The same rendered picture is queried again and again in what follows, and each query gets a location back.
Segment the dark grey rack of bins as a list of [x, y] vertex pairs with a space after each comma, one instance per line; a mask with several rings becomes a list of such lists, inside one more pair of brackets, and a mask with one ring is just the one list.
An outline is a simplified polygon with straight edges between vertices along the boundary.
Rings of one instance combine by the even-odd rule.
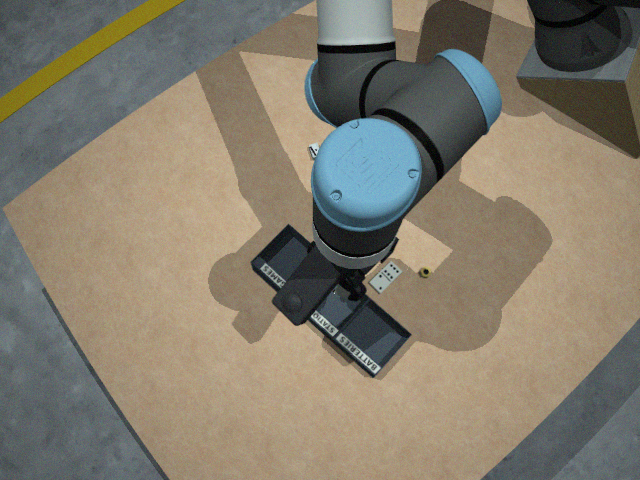
[[[309, 244], [288, 224], [250, 262], [253, 271], [278, 293], [308, 255]], [[374, 378], [403, 346], [408, 331], [366, 294], [349, 301], [335, 295], [335, 288], [308, 321]]]

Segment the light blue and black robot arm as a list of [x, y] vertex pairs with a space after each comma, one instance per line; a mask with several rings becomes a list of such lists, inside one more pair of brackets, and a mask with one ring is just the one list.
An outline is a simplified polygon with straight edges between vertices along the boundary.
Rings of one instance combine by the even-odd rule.
[[[494, 78], [464, 51], [445, 50], [427, 64], [396, 60], [392, 0], [316, 1], [318, 58], [305, 97], [336, 129], [312, 167], [316, 245], [272, 299], [295, 326], [350, 269], [387, 255], [405, 216], [502, 109]], [[632, 39], [621, 7], [640, 8], [640, 0], [527, 2], [541, 61], [564, 72], [621, 55]]]

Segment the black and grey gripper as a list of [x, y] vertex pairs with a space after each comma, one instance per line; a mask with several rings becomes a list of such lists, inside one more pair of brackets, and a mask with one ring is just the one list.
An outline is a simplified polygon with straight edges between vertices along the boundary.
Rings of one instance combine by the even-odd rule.
[[[396, 237], [393, 243], [393, 248], [389, 253], [380, 261], [382, 264], [394, 251], [399, 239]], [[316, 245], [315, 241], [312, 241], [308, 245], [307, 253]], [[376, 263], [377, 264], [377, 263]], [[376, 265], [375, 264], [375, 265]], [[333, 291], [334, 294], [344, 297], [350, 301], [358, 301], [367, 291], [365, 285], [362, 283], [365, 280], [365, 275], [375, 266], [369, 266], [362, 269], [350, 269], [342, 280], [337, 284], [337, 287]], [[343, 287], [343, 288], [342, 288]], [[355, 288], [356, 287], [356, 288]], [[364, 290], [365, 289], [365, 290]], [[347, 290], [347, 291], [346, 291]], [[352, 292], [352, 293], [350, 293]]]

